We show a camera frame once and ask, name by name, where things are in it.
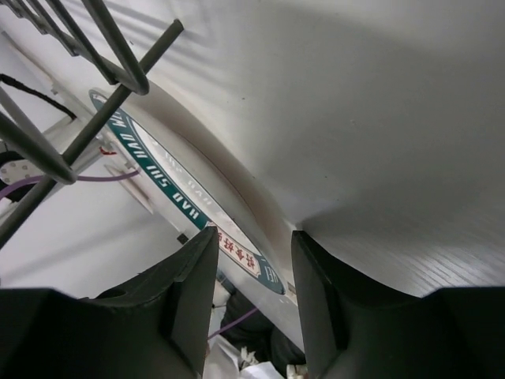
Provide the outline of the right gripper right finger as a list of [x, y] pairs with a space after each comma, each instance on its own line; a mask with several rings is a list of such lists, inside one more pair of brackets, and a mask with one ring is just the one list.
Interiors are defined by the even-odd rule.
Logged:
[[304, 231], [292, 234], [291, 255], [310, 377], [503, 377], [502, 287], [415, 297], [333, 257]]

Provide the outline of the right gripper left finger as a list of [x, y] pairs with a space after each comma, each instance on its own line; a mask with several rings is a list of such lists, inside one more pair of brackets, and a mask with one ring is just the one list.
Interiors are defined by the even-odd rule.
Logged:
[[202, 377], [218, 255], [207, 227], [96, 298], [2, 290], [2, 377]]

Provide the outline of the white plate teal rim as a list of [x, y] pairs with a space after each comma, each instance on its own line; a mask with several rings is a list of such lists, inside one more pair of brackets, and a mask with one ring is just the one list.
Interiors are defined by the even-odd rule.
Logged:
[[149, 212], [187, 237], [216, 227], [220, 252], [235, 268], [286, 295], [287, 281], [272, 245], [238, 191], [203, 153], [137, 100], [130, 95], [99, 133], [108, 171], [136, 170], [124, 187]]

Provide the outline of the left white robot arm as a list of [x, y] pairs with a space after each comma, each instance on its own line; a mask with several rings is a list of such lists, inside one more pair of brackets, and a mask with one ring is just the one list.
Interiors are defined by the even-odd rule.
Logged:
[[[11, 121], [30, 137], [42, 136], [62, 154], [86, 126], [90, 112], [64, 92], [64, 105], [17, 79], [1, 75], [1, 120]], [[12, 142], [1, 138], [1, 196], [19, 202], [43, 178], [37, 167]]]

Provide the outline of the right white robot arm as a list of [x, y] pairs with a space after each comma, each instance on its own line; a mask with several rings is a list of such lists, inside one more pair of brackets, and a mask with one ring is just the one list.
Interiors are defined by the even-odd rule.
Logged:
[[4, 378], [501, 378], [504, 289], [418, 298], [291, 239], [302, 347], [240, 292], [209, 336], [218, 233], [96, 298], [1, 291]]

